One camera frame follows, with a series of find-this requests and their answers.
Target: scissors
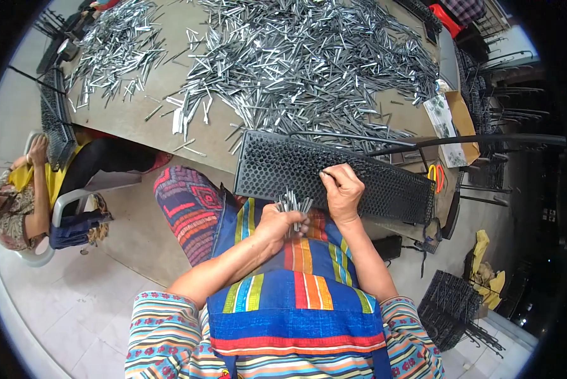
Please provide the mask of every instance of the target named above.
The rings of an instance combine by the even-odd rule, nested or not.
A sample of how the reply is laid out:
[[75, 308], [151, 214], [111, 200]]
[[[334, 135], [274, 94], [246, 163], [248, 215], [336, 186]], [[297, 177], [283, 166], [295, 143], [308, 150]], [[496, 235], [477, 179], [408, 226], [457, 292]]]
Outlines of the scissors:
[[438, 165], [431, 164], [429, 166], [429, 172], [427, 173], [427, 178], [431, 179], [437, 184], [435, 188], [435, 193], [441, 192], [441, 190], [444, 188], [445, 176], [444, 176], [444, 168], [441, 167], [440, 164]]

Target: red shoe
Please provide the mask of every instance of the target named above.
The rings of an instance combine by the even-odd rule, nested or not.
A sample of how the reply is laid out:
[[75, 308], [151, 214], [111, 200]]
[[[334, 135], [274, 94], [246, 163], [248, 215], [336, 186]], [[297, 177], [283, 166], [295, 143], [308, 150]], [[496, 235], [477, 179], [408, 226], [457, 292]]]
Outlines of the red shoe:
[[147, 171], [144, 171], [143, 173], [150, 173], [151, 171], [157, 170], [159, 167], [165, 166], [166, 164], [170, 163], [173, 156], [174, 154], [159, 152], [155, 157], [155, 163], [153, 164], [153, 167], [151, 167]]

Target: plaid shirt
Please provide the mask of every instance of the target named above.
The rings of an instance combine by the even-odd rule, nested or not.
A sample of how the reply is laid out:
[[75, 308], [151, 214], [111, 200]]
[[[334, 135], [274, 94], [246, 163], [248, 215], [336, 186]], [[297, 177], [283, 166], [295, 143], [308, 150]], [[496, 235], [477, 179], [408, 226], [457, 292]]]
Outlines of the plaid shirt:
[[485, 16], [484, 0], [441, 0], [441, 4], [454, 14], [459, 25], [469, 25]]

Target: colorful striped apron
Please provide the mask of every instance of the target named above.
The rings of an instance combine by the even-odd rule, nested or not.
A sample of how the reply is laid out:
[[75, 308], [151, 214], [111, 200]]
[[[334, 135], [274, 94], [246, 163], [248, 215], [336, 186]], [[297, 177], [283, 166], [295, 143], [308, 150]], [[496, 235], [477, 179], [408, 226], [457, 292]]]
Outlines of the colorful striped apron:
[[[254, 233], [266, 201], [237, 211], [225, 196], [212, 256]], [[347, 243], [329, 218], [312, 210], [306, 238], [293, 239], [245, 279], [207, 300], [215, 354], [237, 377], [238, 357], [372, 357], [374, 376], [392, 378], [380, 306], [358, 288]]]

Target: table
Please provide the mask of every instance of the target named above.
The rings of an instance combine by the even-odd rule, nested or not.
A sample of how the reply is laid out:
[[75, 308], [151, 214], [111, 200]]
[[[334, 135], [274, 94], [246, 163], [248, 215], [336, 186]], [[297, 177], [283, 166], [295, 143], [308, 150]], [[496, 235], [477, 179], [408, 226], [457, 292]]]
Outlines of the table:
[[[206, 21], [207, 14], [200, 5], [193, 3], [167, 5], [170, 2], [171, 0], [155, 1], [158, 5], [164, 4], [161, 11], [165, 11], [165, 14], [160, 17], [158, 22], [162, 24], [160, 26], [162, 28], [160, 38], [166, 38], [165, 49], [170, 52], [166, 59], [188, 47], [188, 39], [185, 33], [187, 27], [196, 30], [199, 32], [199, 35], [204, 35], [208, 31], [208, 26], [201, 24]], [[420, 20], [392, 0], [380, 0], [380, 4], [386, 7], [402, 24], [408, 25], [420, 34], [422, 36], [422, 45], [425, 49], [431, 53], [435, 60], [440, 60], [440, 49], [425, 39], [425, 33]], [[204, 49], [205, 47], [202, 44], [195, 51], [195, 54], [203, 53]], [[190, 67], [193, 58], [188, 57], [187, 54], [189, 53], [184, 53], [176, 60]], [[454, 59], [455, 61], [456, 57], [447, 57], [447, 59]], [[63, 63], [65, 73], [71, 71], [74, 63], [75, 60], [72, 63]], [[144, 97], [144, 95], [162, 99], [164, 96], [175, 92], [185, 82], [188, 71], [189, 68], [172, 62], [159, 65], [157, 69], [151, 70], [145, 84], [145, 91], [136, 92], [132, 96], [131, 102], [128, 99], [122, 102], [122, 96], [122, 98], [111, 100], [104, 107], [105, 100], [100, 99], [98, 93], [93, 94], [90, 97], [89, 107], [83, 107], [77, 110], [77, 113], [71, 114], [73, 122], [159, 150], [173, 152], [175, 148], [184, 142], [183, 136], [182, 134], [172, 134], [173, 113], [165, 117], [159, 117], [159, 115], [173, 110], [175, 108], [174, 105], [163, 101], [163, 108], [147, 122], [144, 122], [144, 118], [159, 105], [157, 102]], [[71, 93], [79, 93], [80, 85], [81, 81], [78, 81]], [[189, 125], [188, 133], [189, 139], [196, 139], [189, 147], [207, 156], [197, 155], [184, 148], [174, 152], [174, 154], [200, 164], [209, 165], [220, 171], [234, 174], [239, 152], [234, 156], [228, 152], [235, 138], [229, 141], [224, 141], [224, 139], [232, 131], [230, 124], [239, 124], [241, 118], [234, 113], [233, 109], [224, 104], [218, 96], [213, 97], [214, 102], [208, 114], [210, 124], [204, 124], [204, 112], [199, 107]], [[404, 105], [393, 104], [391, 100], [403, 102]], [[399, 95], [396, 90], [391, 89], [377, 93], [376, 102], [377, 104], [382, 104], [383, 113], [392, 112], [390, 126], [393, 129], [405, 129], [415, 133], [417, 136], [436, 136], [424, 108], [422, 106], [416, 108], [409, 102], [404, 101], [403, 96]], [[414, 165], [404, 168], [420, 171], [420, 167], [422, 166]], [[446, 175], [453, 176], [453, 173], [448, 171]], [[445, 222], [445, 217], [447, 216], [446, 209], [449, 209], [451, 197], [449, 201], [445, 200], [444, 196], [439, 196], [439, 198], [441, 201], [438, 200], [438, 209], [443, 211], [438, 212], [438, 216], [440, 218], [443, 216], [443, 221]]]

